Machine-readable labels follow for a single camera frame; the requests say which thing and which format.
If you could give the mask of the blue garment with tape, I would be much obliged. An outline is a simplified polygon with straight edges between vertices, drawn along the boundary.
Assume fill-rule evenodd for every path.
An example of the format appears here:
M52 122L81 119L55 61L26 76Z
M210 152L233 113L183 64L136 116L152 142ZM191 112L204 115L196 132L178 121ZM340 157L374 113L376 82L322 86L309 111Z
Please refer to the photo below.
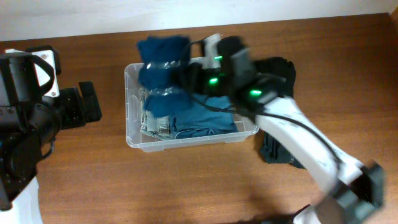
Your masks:
M149 92L144 109L156 118L186 110L192 104L189 94L173 78L188 66L189 46L190 39L180 35L150 36L137 43L143 62L138 81Z

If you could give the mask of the dark blue jeans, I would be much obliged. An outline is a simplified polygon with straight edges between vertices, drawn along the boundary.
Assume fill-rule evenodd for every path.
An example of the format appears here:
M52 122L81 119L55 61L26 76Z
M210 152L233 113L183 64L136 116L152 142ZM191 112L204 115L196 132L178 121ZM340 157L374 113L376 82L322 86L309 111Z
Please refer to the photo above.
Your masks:
M170 133L175 139L195 138L238 132L233 115L209 110L199 101L205 101L212 107L223 109L231 104L226 96L208 98L194 94L179 93L166 97L169 112Z

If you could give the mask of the clear plastic storage container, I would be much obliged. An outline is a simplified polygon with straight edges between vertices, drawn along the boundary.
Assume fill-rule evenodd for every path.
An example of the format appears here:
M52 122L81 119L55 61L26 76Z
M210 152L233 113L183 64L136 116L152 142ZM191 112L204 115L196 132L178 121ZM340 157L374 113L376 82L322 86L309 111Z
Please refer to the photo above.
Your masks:
M234 123L238 128L238 132L236 133L164 141L142 134L142 104L139 100L140 84L138 83L139 70L142 68L142 66L142 63L132 63L124 69L126 98L126 142L131 148L140 149L144 152L156 152L178 147L243 142L246 138L256 134L259 131L259 128L249 119L235 115Z

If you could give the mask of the light blue jeans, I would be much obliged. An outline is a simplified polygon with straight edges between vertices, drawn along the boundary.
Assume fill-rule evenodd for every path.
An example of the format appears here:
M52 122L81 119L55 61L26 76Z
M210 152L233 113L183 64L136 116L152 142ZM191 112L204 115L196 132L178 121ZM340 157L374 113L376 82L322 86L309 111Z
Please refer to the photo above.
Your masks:
M174 136L171 133L169 117L164 116L161 118L155 118L153 114L144 109L144 103L148 97L148 91L141 87L139 89L139 96L141 102L141 129L140 132L147 136L161 139L161 140L172 140Z

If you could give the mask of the black garment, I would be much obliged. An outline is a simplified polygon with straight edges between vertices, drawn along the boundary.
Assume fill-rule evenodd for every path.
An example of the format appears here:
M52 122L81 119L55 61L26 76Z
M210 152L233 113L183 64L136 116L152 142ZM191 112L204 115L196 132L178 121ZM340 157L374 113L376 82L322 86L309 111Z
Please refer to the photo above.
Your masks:
M268 164L289 164L298 169L305 169L278 140L268 133L264 134L263 147L259 153Z
M254 61L254 66L258 72L271 73L284 78L285 95L294 97L294 85L296 79L296 69L292 61L283 57L270 57Z

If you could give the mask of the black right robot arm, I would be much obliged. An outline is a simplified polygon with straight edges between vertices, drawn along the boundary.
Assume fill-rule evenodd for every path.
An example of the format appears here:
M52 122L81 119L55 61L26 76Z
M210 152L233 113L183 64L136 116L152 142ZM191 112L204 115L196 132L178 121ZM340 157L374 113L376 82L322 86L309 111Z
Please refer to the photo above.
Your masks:
M207 97L227 96L227 113L249 118L270 134L310 173L323 198L294 214L268 218L268 223L365 222L384 205L384 169L364 165L330 141L288 96L286 79L258 72L238 36L199 40L209 69L181 75L183 89Z

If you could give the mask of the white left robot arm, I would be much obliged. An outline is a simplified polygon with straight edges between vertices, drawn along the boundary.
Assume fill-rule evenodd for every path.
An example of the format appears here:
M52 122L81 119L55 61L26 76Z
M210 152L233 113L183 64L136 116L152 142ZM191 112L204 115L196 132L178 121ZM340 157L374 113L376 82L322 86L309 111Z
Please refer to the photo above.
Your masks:
M102 118L93 83L59 89L61 71L49 45L1 55L1 223L42 223L37 164L61 130Z

